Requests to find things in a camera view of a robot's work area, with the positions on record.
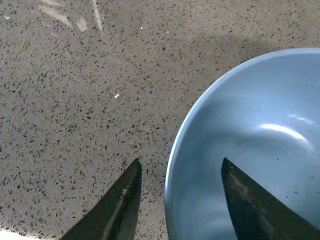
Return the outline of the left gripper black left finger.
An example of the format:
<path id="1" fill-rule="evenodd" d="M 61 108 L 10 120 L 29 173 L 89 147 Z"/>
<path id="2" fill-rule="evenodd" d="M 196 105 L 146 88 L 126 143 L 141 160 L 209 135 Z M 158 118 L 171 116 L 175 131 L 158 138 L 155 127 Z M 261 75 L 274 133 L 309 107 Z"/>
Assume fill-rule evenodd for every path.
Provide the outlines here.
<path id="1" fill-rule="evenodd" d="M 142 192 L 142 166 L 136 158 L 98 203 L 62 240 L 133 240 Z"/>

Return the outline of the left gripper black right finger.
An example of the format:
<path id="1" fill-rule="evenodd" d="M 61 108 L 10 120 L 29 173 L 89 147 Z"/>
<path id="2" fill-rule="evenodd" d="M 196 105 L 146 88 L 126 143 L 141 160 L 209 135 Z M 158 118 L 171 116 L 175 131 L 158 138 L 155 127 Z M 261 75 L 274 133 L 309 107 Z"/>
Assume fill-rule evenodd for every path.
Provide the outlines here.
<path id="1" fill-rule="evenodd" d="M 288 208 L 227 158 L 221 177 L 239 240 L 318 240 L 320 230 Z"/>

